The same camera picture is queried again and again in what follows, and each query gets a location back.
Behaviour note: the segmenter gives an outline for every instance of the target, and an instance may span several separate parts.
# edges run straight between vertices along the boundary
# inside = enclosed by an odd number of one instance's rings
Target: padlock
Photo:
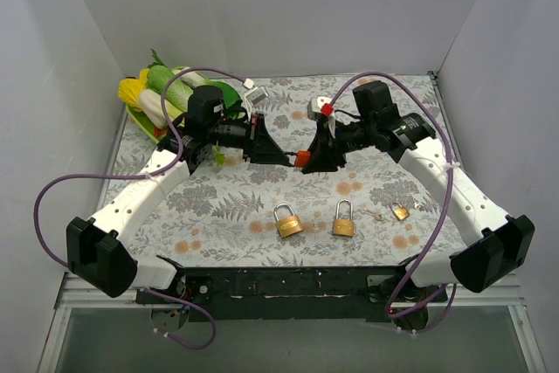
[[[289,212],[291,213],[291,216],[279,220],[278,209],[281,207],[287,207],[289,209]],[[282,239],[305,230],[303,229],[303,225],[299,220],[299,216],[295,215],[293,209],[291,208],[291,205],[289,204],[283,203],[276,205],[276,208],[273,209],[273,218],[276,219],[276,226],[278,226],[278,232]]]
[[[390,209],[398,220],[404,220],[410,216],[410,212],[400,203],[390,203]]]
[[[349,204],[349,220],[340,218],[340,204]],[[353,204],[349,200],[340,200],[335,206],[335,219],[332,226],[332,234],[336,236],[345,236],[346,238],[353,238],[355,233],[355,224],[353,223]]]

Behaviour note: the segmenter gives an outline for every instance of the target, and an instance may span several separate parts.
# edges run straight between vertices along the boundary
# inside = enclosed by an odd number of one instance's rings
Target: white connector
[[[263,86],[256,86],[245,93],[243,96],[243,104],[242,107],[246,110],[247,117],[250,119],[252,115],[252,110],[254,106],[265,100],[270,94],[266,91],[266,88]]]
[[[328,96],[319,96],[312,98],[307,104],[307,117],[309,120],[316,121],[319,115],[322,115],[322,107],[329,104],[331,99]],[[328,128],[330,134],[335,137],[335,113],[328,116]]]
[[[243,82],[243,86],[246,89],[253,89],[254,88],[254,80],[246,78],[245,81]]]

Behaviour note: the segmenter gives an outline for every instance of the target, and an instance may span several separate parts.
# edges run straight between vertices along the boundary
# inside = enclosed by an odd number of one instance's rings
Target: green vegetable
[[[214,144],[211,147],[211,150],[213,150],[213,155],[216,158],[216,164],[218,166],[224,166],[225,155],[219,151],[219,146],[217,144]]]
[[[161,96],[151,89],[144,89],[138,95],[138,104],[140,104],[141,110],[148,116],[154,126],[157,128],[167,127],[167,120],[165,120],[165,115],[163,115],[163,110],[161,109]],[[182,111],[173,107],[173,105],[165,100],[165,109],[169,114],[171,120],[174,120]]]
[[[149,69],[146,86],[161,94],[163,88],[173,76],[173,72],[167,67],[161,65],[153,66]],[[165,99],[184,112],[188,109],[189,97],[191,95],[192,89],[184,85],[182,81],[176,80],[167,90]]]
[[[173,72],[173,74],[177,74],[184,69],[189,69],[189,67],[175,67],[174,69],[171,69],[171,72]],[[184,74],[183,76],[181,76],[181,80],[192,88],[197,86],[209,85],[208,82],[210,81],[209,79],[206,79],[204,76],[202,76],[200,73],[196,72],[188,72]]]
[[[175,67],[171,70],[173,74],[177,74],[184,69],[188,69],[188,67]],[[200,73],[196,72],[188,72],[181,76],[181,80],[186,83],[188,86],[194,88],[198,86],[216,86],[221,89],[221,92],[224,93],[224,107],[225,109],[232,107],[233,105],[240,104],[243,100],[241,99],[241,95],[230,85],[224,82],[218,82],[216,80],[210,80],[202,76]]]
[[[157,53],[155,52],[155,50],[152,48],[151,49],[151,57],[154,58],[154,62],[148,66],[148,69],[151,69],[153,66],[165,66],[162,62],[161,59],[159,59],[159,56],[157,55]]]

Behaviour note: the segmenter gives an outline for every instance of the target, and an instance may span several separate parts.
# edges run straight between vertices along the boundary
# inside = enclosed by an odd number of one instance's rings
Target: fern leaf pattern
[[[347,75],[256,79],[269,98],[257,104],[266,116],[273,139],[286,151],[307,149],[315,125],[307,118],[307,103],[332,96]],[[444,127],[437,96],[427,76],[399,78]],[[238,92],[242,86],[224,80]],[[388,83],[401,114],[421,111],[403,91]],[[337,102],[356,113],[350,90]],[[350,122],[340,114],[341,121]],[[114,173],[137,173],[155,145],[131,120],[127,121],[114,164]],[[431,234],[440,206],[412,176],[385,154],[365,149],[348,154],[345,169],[302,175],[297,169],[245,162],[242,153],[222,148],[223,166],[204,162],[183,184],[171,191],[134,237],[136,255],[161,255],[184,266],[359,266],[396,264],[419,252]],[[105,202],[128,182],[111,181]],[[355,236],[331,234],[336,203],[354,205]],[[398,201],[411,213],[397,221],[388,204]],[[289,203],[305,231],[281,239],[273,209]],[[434,252],[460,246],[454,225],[447,221]]]

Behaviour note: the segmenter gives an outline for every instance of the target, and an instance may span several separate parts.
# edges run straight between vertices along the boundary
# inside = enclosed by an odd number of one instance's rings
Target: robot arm
[[[337,166],[345,164],[346,153],[375,146],[443,203],[448,164],[443,145],[431,126],[418,114],[400,116],[388,86],[382,82],[359,86],[353,94],[361,119],[348,125],[337,122],[335,135],[329,130],[331,122],[313,113],[317,136],[309,148],[311,158],[303,173],[337,170]],[[317,103],[308,109],[320,107]],[[460,168],[454,169],[448,215],[464,246],[428,254],[411,275],[416,287],[458,282],[478,293],[524,262],[534,234],[532,222],[526,216],[510,217]]]
[[[214,86],[200,86],[190,97],[189,112],[183,117],[183,159],[165,174],[130,183],[89,220],[75,218],[66,229],[70,270],[111,297],[129,287],[169,288],[180,268],[177,263],[159,257],[133,257],[128,248],[144,220],[196,170],[216,142],[242,149],[250,162],[299,166],[304,174],[336,171],[344,166],[347,153],[375,146],[442,203],[447,163],[433,129],[418,114],[401,117],[388,86],[382,82],[359,86],[354,97],[361,119],[348,125],[317,112],[321,109],[319,100],[328,98],[311,101],[308,113],[316,121],[316,136],[304,153],[306,158],[298,156],[292,165],[268,134],[263,114],[246,112],[242,119],[224,119],[221,92]],[[170,163],[177,150],[176,140],[166,137],[140,173],[148,174]],[[534,226],[525,216],[511,218],[461,169],[454,170],[448,214],[465,245],[427,255],[411,276],[414,286],[459,282],[480,292],[523,263]]]
[[[416,146],[402,154],[399,164],[442,203],[447,167],[443,145],[439,139],[428,137]],[[534,226],[526,216],[511,218],[460,168],[454,169],[448,215],[465,246],[428,254],[411,275],[415,286],[461,283],[481,292],[523,263]]]

